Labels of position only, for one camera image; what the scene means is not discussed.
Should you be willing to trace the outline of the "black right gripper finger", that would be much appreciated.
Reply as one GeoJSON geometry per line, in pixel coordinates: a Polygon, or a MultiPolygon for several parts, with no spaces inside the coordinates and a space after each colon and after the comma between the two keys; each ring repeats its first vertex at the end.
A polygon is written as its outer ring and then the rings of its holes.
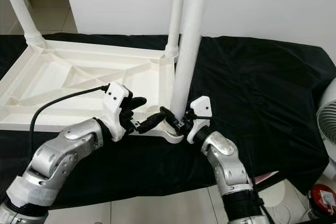
{"type": "Polygon", "coordinates": [[[175,114],[170,111],[170,109],[164,106],[159,107],[159,111],[165,114],[165,121],[168,125],[172,127],[181,127],[182,123],[177,119],[175,114]]]}

